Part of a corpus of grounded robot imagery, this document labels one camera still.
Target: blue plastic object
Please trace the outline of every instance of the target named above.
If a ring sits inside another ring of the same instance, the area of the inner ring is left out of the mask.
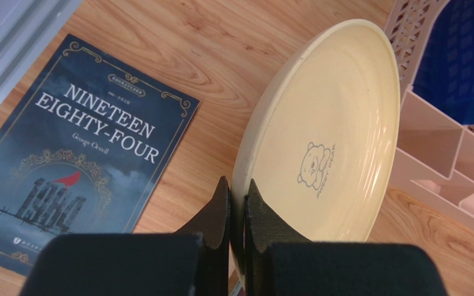
[[[414,92],[461,124],[474,124],[474,0],[451,0],[434,23]]]

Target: book cover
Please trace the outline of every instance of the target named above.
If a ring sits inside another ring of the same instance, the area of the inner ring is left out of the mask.
[[[198,104],[68,35],[0,129],[0,266],[130,232]]]

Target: bear logo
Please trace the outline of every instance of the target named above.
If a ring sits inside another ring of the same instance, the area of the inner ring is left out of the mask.
[[[323,145],[316,146],[313,142],[310,142],[301,163],[301,171],[297,176],[297,181],[304,183],[309,188],[313,187],[315,190],[319,190],[329,159],[329,148],[325,148]]]

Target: cream plate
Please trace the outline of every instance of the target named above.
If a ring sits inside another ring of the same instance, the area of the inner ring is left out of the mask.
[[[390,177],[399,102],[394,52],[371,22],[340,23],[292,56],[260,98],[237,155],[236,256],[243,258],[252,178],[268,205],[306,238],[365,241]]]

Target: wooden surface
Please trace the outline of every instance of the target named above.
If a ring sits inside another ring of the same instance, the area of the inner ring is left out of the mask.
[[[84,0],[0,107],[0,126],[67,33],[201,100],[136,232],[169,232],[231,178],[246,123],[288,57],[320,31],[385,24],[392,0]],[[451,295],[474,295],[474,234],[390,191],[371,241],[410,242],[435,260]],[[0,295],[24,278],[0,268]]]

